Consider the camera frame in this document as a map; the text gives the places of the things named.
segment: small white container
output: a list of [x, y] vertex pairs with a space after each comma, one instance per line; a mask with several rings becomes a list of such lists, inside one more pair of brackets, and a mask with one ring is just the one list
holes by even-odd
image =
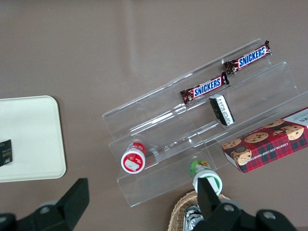
[[222, 181], [219, 175], [214, 172], [209, 164], [203, 160], [195, 160], [189, 167], [189, 173], [193, 178], [192, 184], [195, 191], [198, 193], [198, 178], [207, 178], [214, 192], [219, 195], [222, 190]]
[[127, 173], [136, 174], [145, 167], [146, 149], [142, 143], [131, 143], [121, 159], [121, 166]]

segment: white tray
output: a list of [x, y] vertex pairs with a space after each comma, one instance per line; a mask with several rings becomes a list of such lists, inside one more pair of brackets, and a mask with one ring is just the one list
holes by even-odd
[[13, 161], [0, 182], [60, 178], [66, 171], [57, 101], [50, 96], [0, 100], [0, 141], [12, 140]]

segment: red plaid box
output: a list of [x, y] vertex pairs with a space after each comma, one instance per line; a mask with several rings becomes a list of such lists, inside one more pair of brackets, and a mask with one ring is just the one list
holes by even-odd
[[243, 173], [308, 146], [308, 107], [222, 145]]

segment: snickers logo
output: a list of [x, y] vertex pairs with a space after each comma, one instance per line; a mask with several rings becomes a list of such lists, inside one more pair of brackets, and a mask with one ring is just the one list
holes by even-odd
[[205, 84], [200, 85], [199, 87], [195, 88], [193, 91], [193, 97], [196, 98], [198, 96], [204, 95], [211, 90], [219, 88], [222, 85], [221, 77], [213, 79]]
[[266, 47], [260, 47], [258, 50], [255, 50], [248, 55], [245, 55], [244, 57], [239, 59], [239, 67], [238, 69], [241, 69], [242, 67], [253, 63], [254, 61], [262, 58], [263, 56], [266, 55]]

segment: brown tabletop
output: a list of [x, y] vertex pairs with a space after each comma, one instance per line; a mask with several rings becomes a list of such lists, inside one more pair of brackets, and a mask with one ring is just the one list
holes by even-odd
[[[299, 92], [307, 91], [307, 8], [304, 0], [2, 1], [0, 98], [57, 100], [67, 171], [1, 183], [1, 213], [20, 219], [88, 178], [90, 204], [76, 231], [167, 230], [175, 203], [193, 186], [130, 208], [102, 114], [258, 38], [270, 40], [272, 63], [286, 60]], [[245, 175], [229, 164], [217, 171], [222, 193], [252, 215], [274, 209], [307, 227], [307, 152]]]

